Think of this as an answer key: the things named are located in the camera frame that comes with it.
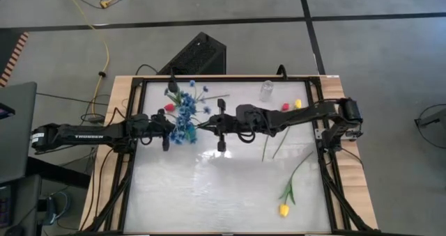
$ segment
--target black floor stripe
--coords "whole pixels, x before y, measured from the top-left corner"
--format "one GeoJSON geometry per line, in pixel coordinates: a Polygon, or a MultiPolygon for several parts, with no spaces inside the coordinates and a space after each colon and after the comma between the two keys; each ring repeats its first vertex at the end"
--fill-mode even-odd
{"type": "Polygon", "coordinates": [[[308,2],[307,0],[300,0],[300,3],[302,4],[302,9],[304,11],[305,23],[307,24],[309,41],[312,45],[314,59],[316,60],[316,67],[319,74],[325,75],[325,68],[323,67],[321,51],[316,38],[316,32],[314,31],[312,16],[309,13],[308,2]]]}
{"type": "MultiPolygon", "coordinates": [[[[126,24],[96,24],[96,29],[130,29],[130,28],[148,28],[148,27],[168,27],[168,26],[201,26],[216,24],[258,24],[258,23],[290,23],[303,22],[304,17],[260,17],[246,19],[212,19],[212,20],[192,20],[192,21],[173,21],[173,22],[146,22],[146,23],[126,23],[126,24]]],[[[13,27],[0,28],[0,31],[26,32],[26,31],[74,31],[89,30],[87,25],[72,26],[36,26],[36,27],[13,27]]]]}
{"type": "Polygon", "coordinates": [[[312,21],[349,21],[349,20],[377,20],[377,19],[417,19],[430,17],[446,17],[446,13],[404,13],[382,15],[350,15],[350,16],[322,16],[312,17],[312,21]]]}

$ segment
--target black metal frame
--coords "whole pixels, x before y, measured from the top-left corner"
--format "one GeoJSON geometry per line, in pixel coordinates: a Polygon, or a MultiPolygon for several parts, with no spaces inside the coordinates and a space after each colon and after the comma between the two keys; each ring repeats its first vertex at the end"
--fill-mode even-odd
{"type": "MultiPolygon", "coordinates": [[[[321,80],[319,79],[319,77],[290,77],[286,74],[286,70],[284,69],[283,65],[281,65],[279,67],[277,74],[281,74],[282,77],[199,77],[199,78],[197,78],[194,75],[191,75],[189,77],[176,78],[176,81],[177,82],[187,82],[191,79],[193,79],[195,81],[200,81],[200,82],[216,82],[216,81],[218,81],[218,82],[221,82],[221,81],[246,82],[246,81],[265,81],[265,80],[296,81],[296,82],[304,82],[305,83],[305,89],[307,91],[307,97],[308,97],[309,104],[312,104],[314,102],[313,95],[312,95],[312,85],[316,89],[318,99],[320,99],[320,100],[323,99],[321,80]]],[[[144,100],[145,100],[145,95],[146,95],[147,84],[149,84],[151,82],[166,82],[167,83],[168,81],[169,81],[168,77],[164,77],[164,78],[143,78],[143,77],[134,78],[132,80],[132,85],[131,85],[131,90],[130,90],[130,95],[129,95],[129,102],[128,102],[128,109],[126,112],[126,118],[129,118],[132,115],[133,106],[135,104],[135,97],[137,96],[136,92],[137,92],[138,87],[141,88],[141,92],[139,94],[137,113],[141,113],[142,109],[144,107],[144,100]]],[[[313,125],[314,129],[318,128],[317,122],[313,122],[312,125],[313,125]]],[[[318,148],[317,150],[318,150],[318,158],[319,158],[321,174],[323,174],[323,169],[326,168],[325,159],[324,159],[324,151],[320,145],[316,144],[316,147],[318,148]]],[[[332,153],[330,156],[332,157],[332,161],[333,161],[332,167],[333,167],[333,172],[334,172],[334,181],[335,181],[335,184],[338,187],[341,195],[343,196],[344,193],[342,191],[341,180],[339,177],[339,169],[337,167],[336,155],[334,153],[332,153]]],[[[114,193],[118,186],[119,176],[121,175],[121,171],[123,170],[123,158],[124,158],[123,155],[118,156],[118,161],[117,161],[116,168],[115,168],[115,175],[114,175],[113,186],[111,188],[111,193],[114,193]]],[[[134,155],[130,155],[130,158],[128,161],[128,167],[130,168],[130,173],[132,173],[132,171],[133,171],[133,164],[134,164],[134,155]]],[[[125,217],[126,217],[127,206],[128,206],[128,197],[129,197],[129,193],[130,193],[130,185],[131,185],[131,179],[130,179],[129,185],[123,192],[123,202],[121,205],[118,230],[124,229],[125,217]]],[[[327,205],[328,218],[330,221],[330,230],[332,232],[334,232],[339,229],[337,228],[336,217],[335,217],[335,212],[334,212],[332,197],[331,197],[331,191],[326,184],[323,184],[323,189],[324,189],[325,201],[326,201],[326,205],[327,205]]],[[[344,211],[344,209],[342,208],[342,206],[340,206],[340,208],[341,208],[341,213],[342,213],[343,222],[344,222],[344,229],[350,230],[350,227],[349,227],[350,223],[349,223],[348,216],[347,216],[346,212],[344,211]]],[[[105,222],[104,230],[111,229],[112,216],[113,216],[112,213],[110,213],[108,215],[106,222],[105,222]]]]}

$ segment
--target metal bracket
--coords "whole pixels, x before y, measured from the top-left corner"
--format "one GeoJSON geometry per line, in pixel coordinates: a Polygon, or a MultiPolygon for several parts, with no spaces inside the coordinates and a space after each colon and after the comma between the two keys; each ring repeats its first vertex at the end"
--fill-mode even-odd
{"type": "MultiPolygon", "coordinates": [[[[316,139],[322,139],[322,133],[325,131],[325,128],[322,129],[315,129],[314,130],[314,136],[316,139]]],[[[360,130],[355,129],[349,129],[346,131],[346,133],[341,137],[341,140],[344,141],[356,141],[357,138],[359,138],[362,135],[362,132],[360,130]]]]}

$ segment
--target purple flower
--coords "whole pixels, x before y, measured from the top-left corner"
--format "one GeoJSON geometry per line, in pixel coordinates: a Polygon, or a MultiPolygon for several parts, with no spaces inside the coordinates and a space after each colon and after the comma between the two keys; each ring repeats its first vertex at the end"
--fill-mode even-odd
{"type": "Polygon", "coordinates": [[[203,108],[204,113],[206,114],[210,114],[210,108],[209,107],[204,107],[203,108]]]}

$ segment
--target red object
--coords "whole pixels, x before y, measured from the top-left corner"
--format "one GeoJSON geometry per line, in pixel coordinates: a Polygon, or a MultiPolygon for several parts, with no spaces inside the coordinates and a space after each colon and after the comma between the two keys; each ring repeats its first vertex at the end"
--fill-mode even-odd
{"type": "Polygon", "coordinates": [[[175,106],[174,106],[174,104],[166,104],[164,109],[166,109],[166,111],[168,111],[168,112],[172,112],[172,111],[175,111],[175,106]]]}
{"type": "Polygon", "coordinates": [[[289,105],[288,103],[285,103],[285,104],[282,106],[282,111],[288,111],[288,109],[290,109],[290,105],[289,105]]]}

